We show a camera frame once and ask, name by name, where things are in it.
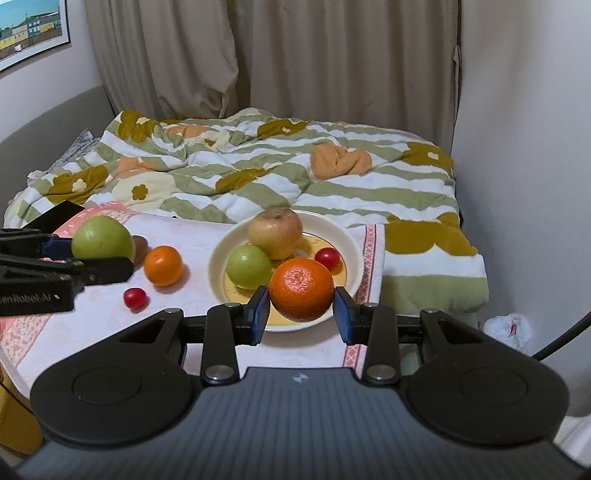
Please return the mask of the large orange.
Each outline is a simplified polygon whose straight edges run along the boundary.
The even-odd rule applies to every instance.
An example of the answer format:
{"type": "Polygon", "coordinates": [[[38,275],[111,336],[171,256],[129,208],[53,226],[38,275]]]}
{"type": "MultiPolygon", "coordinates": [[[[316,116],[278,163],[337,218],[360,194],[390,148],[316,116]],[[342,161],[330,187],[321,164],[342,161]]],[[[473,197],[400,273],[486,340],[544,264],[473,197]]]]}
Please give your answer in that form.
{"type": "Polygon", "coordinates": [[[325,314],[334,299],[335,283],[324,265],[313,259],[294,258],[274,270],[267,285],[270,301],[283,317],[311,322],[325,314]]]}

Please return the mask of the green striped floral blanket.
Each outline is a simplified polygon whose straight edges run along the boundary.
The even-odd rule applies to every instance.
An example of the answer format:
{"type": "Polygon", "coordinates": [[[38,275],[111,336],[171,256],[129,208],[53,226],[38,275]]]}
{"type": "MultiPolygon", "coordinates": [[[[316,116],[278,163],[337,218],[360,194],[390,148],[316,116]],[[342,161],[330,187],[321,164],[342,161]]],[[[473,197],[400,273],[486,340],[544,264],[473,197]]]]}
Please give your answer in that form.
{"type": "Polygon", "coordinates": [[[24,226],[64,200],[224,224],[277,207],[345,228],[380,224],[382,298],[394,310],[463,315],[489,299],[484,258],[461,229],[452,158],[400,130],[256,108],[164,121],[124,110],[88,153],[31,178],[4,223],[24,226]]]}

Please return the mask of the yellow guitar body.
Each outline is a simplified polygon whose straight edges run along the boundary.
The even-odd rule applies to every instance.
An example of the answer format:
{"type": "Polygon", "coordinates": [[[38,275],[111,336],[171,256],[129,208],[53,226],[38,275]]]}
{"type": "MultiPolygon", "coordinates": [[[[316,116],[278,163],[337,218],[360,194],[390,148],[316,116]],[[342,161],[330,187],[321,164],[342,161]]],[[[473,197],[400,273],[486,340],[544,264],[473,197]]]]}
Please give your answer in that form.
{"type": "Polygon", "coordinates": [[[1,369],[1,446],[18,454],[30,455],[42,443],[43,435],[30,410],[30,403],[1,369]]]}

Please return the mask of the green apple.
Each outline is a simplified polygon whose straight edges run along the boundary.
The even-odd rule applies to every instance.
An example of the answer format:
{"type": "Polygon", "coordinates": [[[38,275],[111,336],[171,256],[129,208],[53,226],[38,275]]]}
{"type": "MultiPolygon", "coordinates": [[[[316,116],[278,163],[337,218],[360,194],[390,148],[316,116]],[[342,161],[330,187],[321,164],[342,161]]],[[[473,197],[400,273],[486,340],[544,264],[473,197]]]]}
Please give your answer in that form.
{"type": "Polygon", "coordinates": [[[71,240],[77,259],[134,258],[135,245],[129,231],[118,221],[99,215],[85,221],[71,240]]]}
{"type": "Polygon", "coordinates": [[[270,281],[273,264],[259,247],[242,245],[230,253],[225,271],[236,287],[256,290],[259,286],[266,286],[270,281]]]}

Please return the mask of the cream bowl with bear print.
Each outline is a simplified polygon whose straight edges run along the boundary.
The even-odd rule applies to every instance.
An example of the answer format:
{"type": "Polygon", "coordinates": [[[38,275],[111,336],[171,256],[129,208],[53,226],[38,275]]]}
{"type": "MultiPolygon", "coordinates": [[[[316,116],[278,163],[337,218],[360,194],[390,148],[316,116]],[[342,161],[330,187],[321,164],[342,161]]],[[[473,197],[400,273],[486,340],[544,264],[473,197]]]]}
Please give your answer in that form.
{"type": "Polygon", "coordinates": [[[363,279],[363,243],[329,219],[294,213],[245,220],[214,247],[207,265],[209,287],[221,302],[245,303],[264,286],[270,293],[266,331],[311,328],[332,316],[339,287],[358,293],[363,279]]]}

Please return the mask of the red cherry tomato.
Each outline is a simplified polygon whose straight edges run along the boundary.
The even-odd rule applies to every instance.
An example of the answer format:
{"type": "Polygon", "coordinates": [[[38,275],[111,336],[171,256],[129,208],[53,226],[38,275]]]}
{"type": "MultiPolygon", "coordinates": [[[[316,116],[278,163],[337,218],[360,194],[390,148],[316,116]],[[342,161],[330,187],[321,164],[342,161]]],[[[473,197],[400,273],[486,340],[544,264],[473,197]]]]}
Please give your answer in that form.
{"type": "Polygon", "coordinates": [[[319,249],[318,252],[315,253],[315,261],[324,265],[325,268],[331,272],[338,270],[342,264],[339,251],[332,247],[319,249]]]}
{"type": "Polygon", "coordinates": [[[147,304],[148,296],[141,288],[129,288],[123,293],[123,302],[132,311],[141,310],[147,304]]]}

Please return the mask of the white plastic bag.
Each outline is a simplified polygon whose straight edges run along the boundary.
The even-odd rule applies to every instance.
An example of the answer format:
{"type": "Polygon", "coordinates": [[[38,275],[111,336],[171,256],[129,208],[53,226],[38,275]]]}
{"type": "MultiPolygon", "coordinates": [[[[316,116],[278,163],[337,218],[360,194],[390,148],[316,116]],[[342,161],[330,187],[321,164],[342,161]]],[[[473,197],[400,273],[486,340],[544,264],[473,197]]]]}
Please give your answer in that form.
{"type": "Polygon", "coordinates": [[[521,353],[527,353],[532,338],[532,329],[528,320],[518,313],[492,317],[482,324],[481,330],[521,353]]]}

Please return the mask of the large yellowish red apple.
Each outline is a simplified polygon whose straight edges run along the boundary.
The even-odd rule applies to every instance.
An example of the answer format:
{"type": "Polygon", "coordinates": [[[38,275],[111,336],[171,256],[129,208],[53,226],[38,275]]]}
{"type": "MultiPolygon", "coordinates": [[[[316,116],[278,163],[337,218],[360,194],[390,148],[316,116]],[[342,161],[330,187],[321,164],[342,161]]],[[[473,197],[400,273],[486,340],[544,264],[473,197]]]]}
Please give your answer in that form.
{"type": "Polygon", "coordinates": [[[283,260],[294,255],[303,238],[303,223],[288,208],[273,208],[259,213],[247,226],[249,243],[262,249],[270,260],[283,260]]]}

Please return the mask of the beige curtain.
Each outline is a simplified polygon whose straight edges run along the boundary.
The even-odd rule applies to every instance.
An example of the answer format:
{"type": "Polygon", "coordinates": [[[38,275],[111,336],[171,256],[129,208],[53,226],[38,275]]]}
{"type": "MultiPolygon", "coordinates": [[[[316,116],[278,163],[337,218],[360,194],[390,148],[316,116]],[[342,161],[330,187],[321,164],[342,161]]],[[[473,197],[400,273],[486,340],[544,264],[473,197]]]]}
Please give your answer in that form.
{"type": "Polygon", "coordinates": [[[456,1],[89,1],[116,110],[224,118],[246,107],[453,142],[456,1]]]}

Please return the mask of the medium orange mandarin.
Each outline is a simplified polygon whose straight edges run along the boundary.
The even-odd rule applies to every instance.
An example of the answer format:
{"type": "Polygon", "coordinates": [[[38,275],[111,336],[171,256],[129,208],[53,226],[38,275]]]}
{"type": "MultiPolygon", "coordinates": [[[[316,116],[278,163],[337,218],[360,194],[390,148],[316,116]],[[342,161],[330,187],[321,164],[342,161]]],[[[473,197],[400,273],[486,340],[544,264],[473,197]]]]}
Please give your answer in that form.
{"type": "Polygon", "coordinates": [[[147,280],[156,287],[169,287],[183,276],[183,259],[179,252],[167,245],[152,248],[143,261],[147,280]]]}

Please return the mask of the framed picture on wall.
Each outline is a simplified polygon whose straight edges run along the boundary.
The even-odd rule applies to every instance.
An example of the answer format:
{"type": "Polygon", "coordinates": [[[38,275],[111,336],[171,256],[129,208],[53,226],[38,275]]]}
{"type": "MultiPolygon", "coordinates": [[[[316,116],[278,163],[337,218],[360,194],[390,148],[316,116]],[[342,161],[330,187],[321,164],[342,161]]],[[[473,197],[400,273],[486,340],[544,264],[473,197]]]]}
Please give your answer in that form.
{"type": "Polygon", "coordinates": [[[65,0],[6,0],[0,5],[1,72],[70,43],[65,0]]]}

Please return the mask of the pink white tablecloth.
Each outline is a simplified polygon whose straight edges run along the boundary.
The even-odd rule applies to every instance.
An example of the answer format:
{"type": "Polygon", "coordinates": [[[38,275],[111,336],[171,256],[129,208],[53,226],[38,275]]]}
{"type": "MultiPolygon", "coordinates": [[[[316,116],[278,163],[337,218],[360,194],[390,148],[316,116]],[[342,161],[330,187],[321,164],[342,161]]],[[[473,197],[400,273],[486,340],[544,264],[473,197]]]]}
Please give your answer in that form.
{"type": "MultiPolygon", "coordinates": [[[[89,286],[75,299],[71,312],[51,316],[4,318],[1,321],[1,365],[21,394],[49,366],[165,308],[180,308],[188,316],[201,315],[217,304],[207,277],[207,264],[228,224],[180,220],[134,213],[115,205],[88,208],[60,226],[58,235],[70,237],[88,219],[104,215],[116,219],[148,245],[169,245],[179,251],[185,277],[169,289],[158,290],[137,270],[124,284],[89,286]],[[148,302],[132,311],[123,302],[129,288],[141,288],[148,302]]],[[[360,367],[365,350],[347,348],[335,321],[311,328],[276,333],[267,331],[259,347],[242,347],[238,361],[249,366],[360,367]]]]}

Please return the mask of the brown kiwi with sticker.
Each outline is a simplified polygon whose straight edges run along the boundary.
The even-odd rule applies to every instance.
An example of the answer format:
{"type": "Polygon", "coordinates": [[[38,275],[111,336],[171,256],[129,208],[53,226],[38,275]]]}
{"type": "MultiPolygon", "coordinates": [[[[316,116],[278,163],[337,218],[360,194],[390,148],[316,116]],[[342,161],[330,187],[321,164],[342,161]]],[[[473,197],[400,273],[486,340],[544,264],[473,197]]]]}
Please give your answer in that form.
{"type": "Polygon", "coordinates": [[[147,240],[139,235],[133,235],[132,240],[134,245],[133,263],[135,266],[139,266],[149,251],[149,245],[147,240]]]}

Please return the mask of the grey sofa backrest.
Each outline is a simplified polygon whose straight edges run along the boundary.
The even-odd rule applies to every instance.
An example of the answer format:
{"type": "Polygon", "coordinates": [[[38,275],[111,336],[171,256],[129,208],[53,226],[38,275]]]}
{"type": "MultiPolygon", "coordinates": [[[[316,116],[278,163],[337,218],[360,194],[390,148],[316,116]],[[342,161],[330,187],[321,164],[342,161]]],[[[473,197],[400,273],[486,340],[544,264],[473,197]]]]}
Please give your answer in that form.
{"type": "Polygon", "coordinates": [[[98,86],[50,109],[1,141],[1,209],[25,188],[27,174],[49,167],[87,129],[102,135],[115,113],[98,86]]]}

